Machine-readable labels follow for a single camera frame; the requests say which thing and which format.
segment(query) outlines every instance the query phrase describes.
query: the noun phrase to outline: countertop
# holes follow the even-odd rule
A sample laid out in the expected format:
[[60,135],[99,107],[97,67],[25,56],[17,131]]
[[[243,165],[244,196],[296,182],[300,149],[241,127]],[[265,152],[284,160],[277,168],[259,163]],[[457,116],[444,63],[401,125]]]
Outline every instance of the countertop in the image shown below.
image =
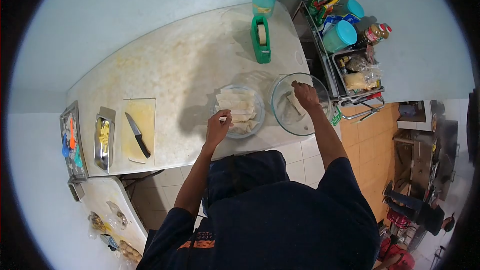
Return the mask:
[[[265,122],[256,135],[220,143],[213,158],[266,150],[308,139],[286,132],[269,108],[268,90],[280,74],[309,73],[285,6],[268,19],[272,61],[259,64],[250,37],[252,4],[220,8],[160,27],[119,49],[67,94],[78,100],[83,153],[89,176],[119,175],[191,165],[205,141],[210,106],[219,89],[246,85],[261,94]],[[154,155],[150,164],[122,156],[122,101],[155,98]],[[94,126],[100,107],[116,111],[109,173],[94,164]]]
[[[120,240],[124,240],[143,255],[147,231],[135,213],[120,180],[117,177],[93,177],[88,182],[82,183],[81,187],[85,192],[81,201],[86,213],[88,215],[91,211],[97,213],[108,227],[107,233],[115,239],[117,244]],[[124,230],[111,230],[109,229],[111,226],[106,224],[107,217],[112,213],[107,201],[115,203],[125,215],[128,224]]]

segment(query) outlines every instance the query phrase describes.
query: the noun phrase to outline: yellow cutting board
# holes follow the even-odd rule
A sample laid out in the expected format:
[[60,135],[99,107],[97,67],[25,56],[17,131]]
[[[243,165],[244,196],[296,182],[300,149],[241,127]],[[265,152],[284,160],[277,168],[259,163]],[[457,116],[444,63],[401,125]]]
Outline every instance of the yellow cutting board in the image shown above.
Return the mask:
[[[132,162],[145,164],[154,159],[154,132],[155,132],[155,104],[153,99],[124,99],[122,103],[122,125],[121,125],[121,152]],[[134,132],[128,123],[125,112],[129,113],[140,130],[141,139],[145,143],[150,158],[143,154]]]

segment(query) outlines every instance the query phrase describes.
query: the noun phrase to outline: sauce bottle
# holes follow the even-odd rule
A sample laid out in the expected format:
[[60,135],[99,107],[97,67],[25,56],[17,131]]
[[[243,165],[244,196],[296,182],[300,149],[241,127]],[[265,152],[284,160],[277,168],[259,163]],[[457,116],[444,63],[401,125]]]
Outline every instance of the sauce bottle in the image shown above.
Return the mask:
[[355,47],[366,47],[369,43],[373,43],[378,40],[381,35],[382,30],[380,29],[380,27],[376,24],[372,24],[369,28],[358,34],[358,40],[357,43],[355,43]]
[[371,43],[372,45],[377,45],[379,42],[381,42],[385,39],[388,39],[388,36],[392,32],[392,28],[390,26],[388,26],[387,23],[380,24],[378,26],[378,28],[380,28],[380,30],[381,30],[381,36],[376,41],[373,41]]

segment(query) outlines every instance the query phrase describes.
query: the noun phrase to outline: kitchen knife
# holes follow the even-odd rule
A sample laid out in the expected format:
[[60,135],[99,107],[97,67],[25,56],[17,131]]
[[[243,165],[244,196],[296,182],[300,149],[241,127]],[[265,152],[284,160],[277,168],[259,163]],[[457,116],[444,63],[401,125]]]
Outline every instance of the kitchen knife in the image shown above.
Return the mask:
[[132,116],[130,116],[129,113],[125,112],[125,116],[127,116],[128,123],[130,124],[130,127],[133,130],[133,134],[135,135],[135,139],[137,140],[138,145],[140,146],[141,152],[148,159],[150,157],[150,152],[148,151],[147,147],[145,146],[145,143],[142,140],[142,133],[140,132],[140,129],[138,129],[137,124],[135,123],[135,121],[133,120]]

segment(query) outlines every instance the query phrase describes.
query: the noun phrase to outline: hand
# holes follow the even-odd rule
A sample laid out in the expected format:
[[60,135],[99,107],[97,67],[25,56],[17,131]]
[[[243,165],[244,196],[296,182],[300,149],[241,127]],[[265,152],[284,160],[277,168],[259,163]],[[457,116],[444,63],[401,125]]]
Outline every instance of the hand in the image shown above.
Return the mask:
[[[226,117],[225,121],[220,121],[220,117]],[[230,110],[220,110],[211,116],[208,119],[205,146],[210,150],[215,150],[217,145],[225,138],[231,126],[233,126],[233,123]]]
[[317,91],[314,87],[299,83],[296,80],[292,82],[292,87],[295,89],[295,97],[297,97],[298,102],[307,112],[320,106]]

